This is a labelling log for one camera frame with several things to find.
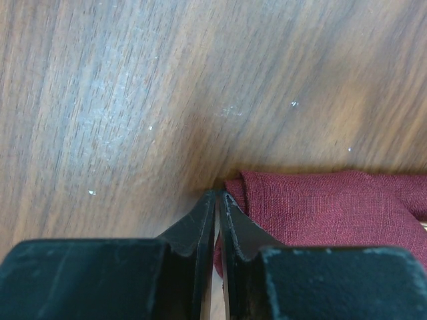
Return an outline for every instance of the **wooden surface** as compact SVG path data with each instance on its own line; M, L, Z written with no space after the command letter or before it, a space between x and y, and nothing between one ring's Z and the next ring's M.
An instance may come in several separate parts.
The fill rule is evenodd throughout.
M238 169L426 172L427 1L0 0L0 30L0 257L155 236Z

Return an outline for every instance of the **folded cloth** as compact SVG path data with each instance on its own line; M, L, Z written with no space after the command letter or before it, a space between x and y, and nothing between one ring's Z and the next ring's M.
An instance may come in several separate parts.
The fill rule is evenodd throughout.
M289 246L403 247L427 269L427 175L242 172L226 181L240 208ZM214 263L222 276L219 241Z

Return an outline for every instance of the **red cloth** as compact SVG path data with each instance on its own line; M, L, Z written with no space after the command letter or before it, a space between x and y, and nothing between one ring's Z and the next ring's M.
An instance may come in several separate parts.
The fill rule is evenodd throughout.
M427 269L427 175L242 172L226 181L240 208L289 246L403 247ZM220 246L214 262L222 275Z

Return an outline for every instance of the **burgundy fabric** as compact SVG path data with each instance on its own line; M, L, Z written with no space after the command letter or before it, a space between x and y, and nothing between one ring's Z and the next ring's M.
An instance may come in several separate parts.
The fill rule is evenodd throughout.
M241 209L289 246L403 247L427 269L427 175L242 172L226 181ZM214 256L222 276L219 242Z

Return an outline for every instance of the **black plastic part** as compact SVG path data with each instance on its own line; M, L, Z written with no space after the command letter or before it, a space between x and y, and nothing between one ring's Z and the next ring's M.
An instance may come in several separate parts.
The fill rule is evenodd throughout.
M292 248L220 194L227 319L427 319L427 280L406 250Z
M156 239L35 240L0 266L0 319L208 319L215 193Z

